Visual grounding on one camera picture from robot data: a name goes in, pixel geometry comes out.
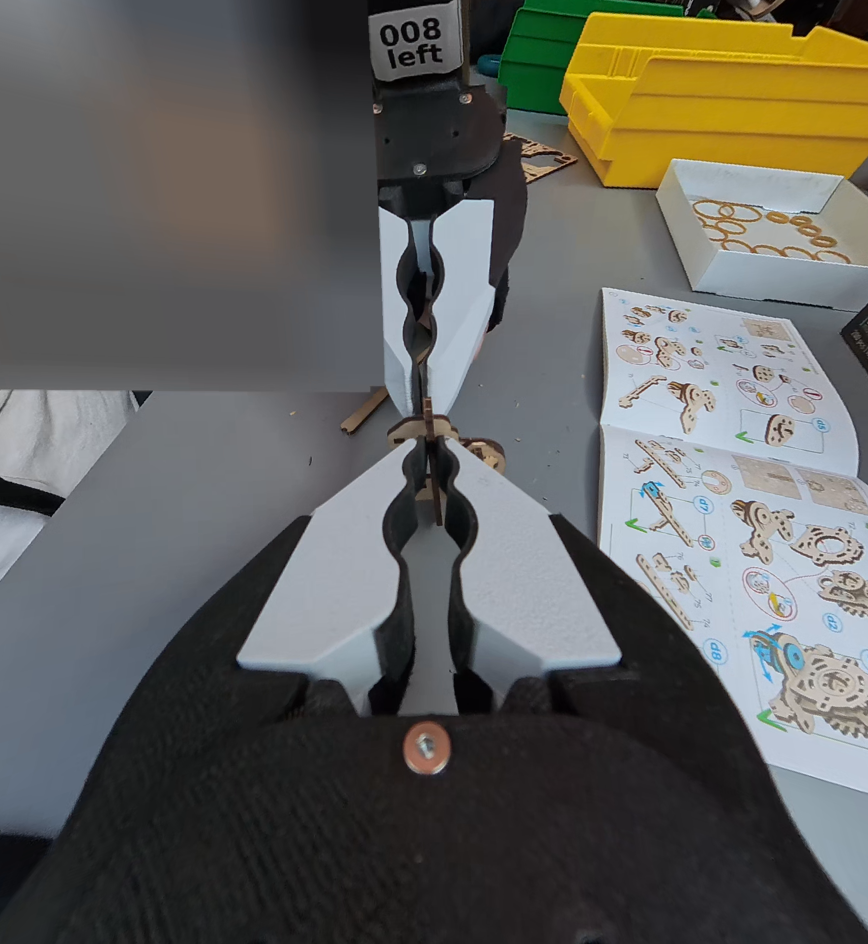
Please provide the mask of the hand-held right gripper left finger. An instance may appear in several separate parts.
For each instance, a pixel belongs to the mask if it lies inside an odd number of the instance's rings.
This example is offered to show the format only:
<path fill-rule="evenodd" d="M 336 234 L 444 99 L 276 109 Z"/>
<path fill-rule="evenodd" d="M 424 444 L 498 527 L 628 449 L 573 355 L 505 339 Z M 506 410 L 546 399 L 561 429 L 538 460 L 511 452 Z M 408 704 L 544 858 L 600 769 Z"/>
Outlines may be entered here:
<path fill-rule="evenodd" d="M 358 714 L 396 711 L 414 653 L 402 551 L 416 531 L 407 440 L 309 517 L 237 661 L 339 682 Z"/>

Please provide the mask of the notched wooden strip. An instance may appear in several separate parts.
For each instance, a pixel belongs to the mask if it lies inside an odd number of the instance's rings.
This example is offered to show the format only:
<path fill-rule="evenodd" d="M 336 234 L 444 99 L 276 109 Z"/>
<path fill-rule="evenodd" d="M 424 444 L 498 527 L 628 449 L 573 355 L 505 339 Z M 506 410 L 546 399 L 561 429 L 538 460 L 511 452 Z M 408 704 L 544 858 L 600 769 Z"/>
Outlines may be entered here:
<path fill-rule="evenodd" d="M 389 397 L 386 387 L 379 387 L 353 413 L 341 422 L 341 430 L 347 435 L 354 434 Z"/>

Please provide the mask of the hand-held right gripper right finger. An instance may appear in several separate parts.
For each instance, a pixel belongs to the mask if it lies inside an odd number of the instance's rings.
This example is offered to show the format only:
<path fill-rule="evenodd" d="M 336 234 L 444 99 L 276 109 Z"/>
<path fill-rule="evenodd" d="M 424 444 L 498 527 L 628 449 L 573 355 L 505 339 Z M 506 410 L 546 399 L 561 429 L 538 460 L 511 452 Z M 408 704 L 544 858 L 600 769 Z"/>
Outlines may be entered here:
<path fill-rule="evenodd" d="M 448 635 L 460 714 L 488 714 L 513 684 L 612 667 L 621 651 L 545 506 L 453 439 L 439 439 L 452 567 Z"/>

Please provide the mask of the yellow storage bin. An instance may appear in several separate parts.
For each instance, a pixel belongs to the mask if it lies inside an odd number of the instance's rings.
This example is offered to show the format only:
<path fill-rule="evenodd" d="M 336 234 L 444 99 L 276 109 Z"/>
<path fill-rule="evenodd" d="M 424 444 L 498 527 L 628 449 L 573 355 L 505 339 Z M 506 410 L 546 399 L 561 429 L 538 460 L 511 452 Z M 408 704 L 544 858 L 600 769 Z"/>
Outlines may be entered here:
<path fill-rule="evenodd" d="M 798 37 L 777 23 L 594 12 L 566 72 L 639 77 L 652 58 L 868 69 L 868 42 L 820 27 Z"/>
<path fill-rule="evenodd" d="M 673 159 L 849 177 L 868 157 L 868 67 L 658 57 L 570 69 L 569 124 L 606 186 L 656 188 Z"/>

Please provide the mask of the white cardboard box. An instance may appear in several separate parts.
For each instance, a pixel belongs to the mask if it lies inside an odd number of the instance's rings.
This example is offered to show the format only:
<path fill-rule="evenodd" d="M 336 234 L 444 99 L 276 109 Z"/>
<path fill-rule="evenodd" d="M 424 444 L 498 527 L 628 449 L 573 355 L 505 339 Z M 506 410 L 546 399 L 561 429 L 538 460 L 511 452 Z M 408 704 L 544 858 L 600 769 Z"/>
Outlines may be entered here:
<path fill-rule="evenodd" d="M 833 230 L 853 264 L 722 251 L 693 213 L 691 202 L 702 197 L 815 217 Z M 673 159 L 657 200 L 696 291 L 851 312 L 868 302 L 868 196 L 841 176 Z"/>

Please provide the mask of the wooden model assembly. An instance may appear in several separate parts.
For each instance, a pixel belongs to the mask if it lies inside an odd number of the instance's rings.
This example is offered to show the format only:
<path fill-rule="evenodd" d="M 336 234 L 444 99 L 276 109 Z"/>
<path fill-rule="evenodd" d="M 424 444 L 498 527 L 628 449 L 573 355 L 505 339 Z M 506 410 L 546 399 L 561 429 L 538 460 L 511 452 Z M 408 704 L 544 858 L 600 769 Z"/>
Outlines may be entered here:
<path fill-rule="evenodd" d="M 422 412 L 401 420 L 388 431 L 392 454 L 365 474 L 375 489 L 372 507 L 379 514 L 384 540 L 398 551 L 417 526 L 417 496 L 440 508 L 437 519 L 464 553 L 485 525 L 478 523 L 472 493 L 462 493 L 463 463 L 474 474 L 489 468 L 506 474 L 500 444 L 486 438 L 463 438 L 448 416 L 433 412 L 425 399 Z"/>

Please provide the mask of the open instruction booklet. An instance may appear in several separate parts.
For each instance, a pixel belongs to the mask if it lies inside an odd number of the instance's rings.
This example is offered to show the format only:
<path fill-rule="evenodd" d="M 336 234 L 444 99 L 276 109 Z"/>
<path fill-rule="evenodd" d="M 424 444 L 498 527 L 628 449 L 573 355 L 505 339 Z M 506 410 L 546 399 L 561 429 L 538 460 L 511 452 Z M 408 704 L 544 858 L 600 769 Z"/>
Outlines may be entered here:
<path fill-rule="evenodd" d="M 601 549 L 770 764 L 868 793 L 868 486 L 794 325 L 602 290 Z"/>

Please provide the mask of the green storage bin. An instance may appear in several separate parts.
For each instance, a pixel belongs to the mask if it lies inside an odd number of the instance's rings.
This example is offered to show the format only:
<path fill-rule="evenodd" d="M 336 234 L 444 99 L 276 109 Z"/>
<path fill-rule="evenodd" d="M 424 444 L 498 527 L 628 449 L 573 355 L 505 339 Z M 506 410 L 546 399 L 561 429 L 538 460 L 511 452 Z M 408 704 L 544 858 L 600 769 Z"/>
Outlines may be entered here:
<path fill-rule="evenodd" d="M 564 115 L 559 94 L 579 37 L 593 12 L 713 18 L 718 2 L 526 1 L 516 12 L 498 80 L 511 109 Z"/>

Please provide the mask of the person's white shirt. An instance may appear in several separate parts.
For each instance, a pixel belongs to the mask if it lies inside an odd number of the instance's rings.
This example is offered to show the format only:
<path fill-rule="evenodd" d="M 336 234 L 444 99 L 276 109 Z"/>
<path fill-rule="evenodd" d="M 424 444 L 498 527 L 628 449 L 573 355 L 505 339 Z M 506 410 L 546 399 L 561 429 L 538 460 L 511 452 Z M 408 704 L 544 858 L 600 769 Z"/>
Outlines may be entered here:
<path fill-rule="evenodd" d="M 0 389 L 0 581 L 149 395 Z"/>

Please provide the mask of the group of wooden rings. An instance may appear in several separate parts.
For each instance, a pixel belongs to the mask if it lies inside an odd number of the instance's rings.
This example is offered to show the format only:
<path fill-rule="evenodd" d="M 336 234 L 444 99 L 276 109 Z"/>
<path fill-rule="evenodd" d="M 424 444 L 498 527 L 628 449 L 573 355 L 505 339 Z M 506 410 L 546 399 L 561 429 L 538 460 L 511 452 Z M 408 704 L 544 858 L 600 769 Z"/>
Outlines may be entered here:
<path fill-rule="evenodd" d="M 853 264 L 841 251 L 833 230 L 815 217 L 764 206 L 712 198 L 691 202 L 695 217 L 710 242 L 722 251 L 753 256 Z"/>

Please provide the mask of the laser-cut plywood sheet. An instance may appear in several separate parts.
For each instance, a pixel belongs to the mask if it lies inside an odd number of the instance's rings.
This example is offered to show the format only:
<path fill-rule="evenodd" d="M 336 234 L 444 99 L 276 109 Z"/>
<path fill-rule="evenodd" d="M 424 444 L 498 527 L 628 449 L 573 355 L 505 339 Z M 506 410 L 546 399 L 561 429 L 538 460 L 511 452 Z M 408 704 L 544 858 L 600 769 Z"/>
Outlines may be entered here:
<path fill-rule="evenodd" d="M 517 134 L 505 133 L 504 141 L 506 143 L 518 143 L 521 147 L 522 171 L 527 184 L 578 162 L 578 158 L 575 156 Z"/>

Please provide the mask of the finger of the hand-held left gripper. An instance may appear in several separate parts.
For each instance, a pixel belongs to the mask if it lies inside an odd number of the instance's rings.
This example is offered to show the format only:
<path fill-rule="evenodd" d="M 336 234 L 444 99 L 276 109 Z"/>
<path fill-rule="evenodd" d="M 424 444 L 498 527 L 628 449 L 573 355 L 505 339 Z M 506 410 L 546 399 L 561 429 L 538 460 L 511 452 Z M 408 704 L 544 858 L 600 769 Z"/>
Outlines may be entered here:
<path fill-rule="evenodd" d="M 413 237 L 419 266 L 430 275 L 440 264 L 440 283 L 433 299 L 435 338 L 424 363 L 424 390 L 434 413 L 449 413 L 457 400 L 493 310 L 490 284 L 494 201 L 466 198 L 436 217 L 416 220 Z"/>
<path fill-rule="evenodd" d="M 412 354 L 416 319 L 408 288 L 419 271 L 411 223 L 378 208 L 385 385 L 404 418 L 420 413 L 423 384 Z"/>

